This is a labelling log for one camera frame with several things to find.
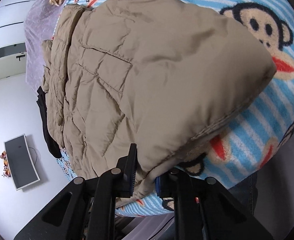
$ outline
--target monkey eye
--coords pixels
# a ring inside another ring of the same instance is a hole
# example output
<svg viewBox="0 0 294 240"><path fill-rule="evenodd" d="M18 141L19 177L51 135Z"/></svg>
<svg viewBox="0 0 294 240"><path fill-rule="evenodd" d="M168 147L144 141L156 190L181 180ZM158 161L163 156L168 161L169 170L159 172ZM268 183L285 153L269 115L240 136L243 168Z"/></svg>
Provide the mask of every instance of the monkey eye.
<svg viewBox="0 0 294 240"><path fill-rule="evenodd" d="M252 18L250 21L249 21L251 27L253 28L254 31L258 31L258 29L260 28L258 22Z"/></svg>
<svg viewBox="0 0 294 240"><path fill-rule="evenodd" d="M271 27L270 24L266 24L266 25L265 25L265 31L266 31L266 33L267 33L268 36L272 35L272 33L273 33L273 28Z"/></svg>

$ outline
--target lavender bedspread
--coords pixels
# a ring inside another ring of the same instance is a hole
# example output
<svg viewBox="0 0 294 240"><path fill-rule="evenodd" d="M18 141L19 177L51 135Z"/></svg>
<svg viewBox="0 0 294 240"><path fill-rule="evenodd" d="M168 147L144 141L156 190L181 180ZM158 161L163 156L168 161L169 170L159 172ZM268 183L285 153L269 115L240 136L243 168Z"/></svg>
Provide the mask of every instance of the lavender bedspread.
<svg viewBox="0 0 294 240"><path fill-rule="evenodd" d="M49 0L36 0L24 22L26 36L27 65L26 82L36 93L43 76L41 43L52 38L59 14L63 6L49 4Z"/></svg>

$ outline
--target white television frame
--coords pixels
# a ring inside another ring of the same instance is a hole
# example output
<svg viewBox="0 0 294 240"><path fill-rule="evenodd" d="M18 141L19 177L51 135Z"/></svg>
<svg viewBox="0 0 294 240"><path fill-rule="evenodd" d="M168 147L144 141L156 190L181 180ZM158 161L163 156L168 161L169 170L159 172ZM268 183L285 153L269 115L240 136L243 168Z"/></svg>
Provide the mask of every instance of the white television frame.
<svg viewBox="0 0 294 240"><path fill-rule="evenodd" d="M10 163L9 163L9 160L8 160L8 158L7 158L8 168L9 168L9 171L10 171L10 174L11 174L11 179L12 179L13 185L14 185L14 187L15 187L16 190L20 190L20 189L22 189L22 188L24 188L24 187L27 187L27 186L29 186L29 185L31 185L31 184L34 184L34 183L40 181L39 175L38 175L38 173L37 173L36 168L34 167L34 163L33 163L33 161L32 161L32 158L31 158L31 155L30 155L30 152L29 152L29 147L28 147L28 144L27 144L27 140L26 140L26 135L25 135L25 134L19 135L19 136L17 136L17 137L14 137L14 138L12 138L12 139L10 139L10 140L5 141L5 142L3 142L3 145L4 145L4 147L5 147L5 143L6 143L6 142L11 141L11 140L14 140L14 139L16 139L16 138L18 138L18 137L21 137L21 136L24 137L24 141L25 141L25 143L26 143L26 147L27 147L27 151L28 151L28 154L29 154L30 161L31 161L31 163L32 163L32 167L33 167L33 169L34 169L34 172L35 172L36 175L37 175L37 180L35 180L35 181L33 181L33 182L31 182L31 183L29 183L29 184L27 184L27 185L24 185L24 186L22 186L22 187L17 188L16 185L15 185L15 183L14 183L14 180L13 180L13 176L12 176L12 172L11 172L11 169L10 169Z"/></svg>

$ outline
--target silver bolt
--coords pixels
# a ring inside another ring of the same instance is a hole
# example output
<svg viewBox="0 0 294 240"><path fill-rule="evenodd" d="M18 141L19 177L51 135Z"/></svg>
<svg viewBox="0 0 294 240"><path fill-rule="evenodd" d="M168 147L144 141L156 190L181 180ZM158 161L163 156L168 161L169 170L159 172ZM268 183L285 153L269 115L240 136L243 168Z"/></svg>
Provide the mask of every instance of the silver bolt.
<svg viewBox="0 0 294 240"><path fill-rule="evenodd" d="M179 172L179 169L177 168L172 168L170 171L169 171L171 174L177 174Z"/></svg>
<svg viewBox="0 0 294 240"><path fill-rule="evenodd" d="M75 179L74 179L74 184L76 184L76 185L79 185L79 184L81 184L83 182L83 178L81 178L81 177L76 177Z"/></svg>
<svg viewBox="0 0 294 240"><path fill-rule="evenodd" d="M210 184L210 185L214 185L216 183L216 179L213 178L213 177L208 177L206 179L207 183Z"/></svg>
<svg viewBox="0 0 294 240"><path fill-rule="evenodd" d="M119 169L119 168L113 168L111 170L111 173L114 174L114 175L119 174L120 172L121 172L121 169Z"/></svg>

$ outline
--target television screen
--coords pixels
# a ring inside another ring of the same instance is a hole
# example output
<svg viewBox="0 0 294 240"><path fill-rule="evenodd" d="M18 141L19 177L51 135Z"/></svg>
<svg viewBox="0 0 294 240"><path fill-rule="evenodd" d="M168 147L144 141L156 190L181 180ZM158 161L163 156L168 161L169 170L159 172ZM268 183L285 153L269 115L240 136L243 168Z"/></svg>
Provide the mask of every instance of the television screen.
<svg viewBox="0 0 294 240"><path fill-rule="evenodd" d="M4 142L9 169L16 190L39 181L25 135Z"/></svg>

